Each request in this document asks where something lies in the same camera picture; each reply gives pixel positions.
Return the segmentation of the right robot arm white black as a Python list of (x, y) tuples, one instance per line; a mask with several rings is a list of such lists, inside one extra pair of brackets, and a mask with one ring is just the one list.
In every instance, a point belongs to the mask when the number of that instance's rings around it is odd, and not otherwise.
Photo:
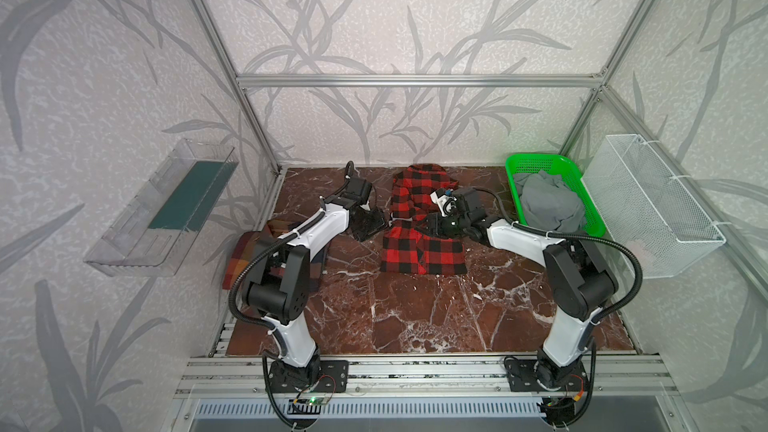
[(512, 252), (545, 268), (557, 306), (548, 336), (537, 352), (533, 373), (540, 387), (557, 390), (575, 373), (589, 347), (592, 330), (618, 290), (599, 245), (616, 244), (581, 233), (544, 231), (489, 214), (484, 188), (439, 188), (430, 194), (437, 207), (427, 215), (426, 233), (440, 239), (470, 238)]

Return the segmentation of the red black plaid shirt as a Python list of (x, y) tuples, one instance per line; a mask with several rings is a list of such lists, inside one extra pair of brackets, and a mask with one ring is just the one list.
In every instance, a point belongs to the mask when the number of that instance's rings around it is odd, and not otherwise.
[(392, 226), (382, 239), (380, 270), (407, 275), (464, 275), (462, 242), (428, 233), (427, 216), (438, 211), (431, 194), (458, 182), (436, 164), (415, 164), (393, 176)]

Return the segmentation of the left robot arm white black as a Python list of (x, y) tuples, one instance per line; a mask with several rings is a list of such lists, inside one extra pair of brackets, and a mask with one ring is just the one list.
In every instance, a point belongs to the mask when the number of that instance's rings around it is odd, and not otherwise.
[(350, 172), (342, 186), (323, 198), (318, 210), (281, 236), (257, 242), (255, 255), (234, 279), (228, 308), (239, 322), (265, 328), (278, 347), (273, 360), (307, 374), (319, 370), (320, 354), (304, 315), (315, 256), (337, 236), (366, 241), (388, 225), (369, 204), (374, 186)]

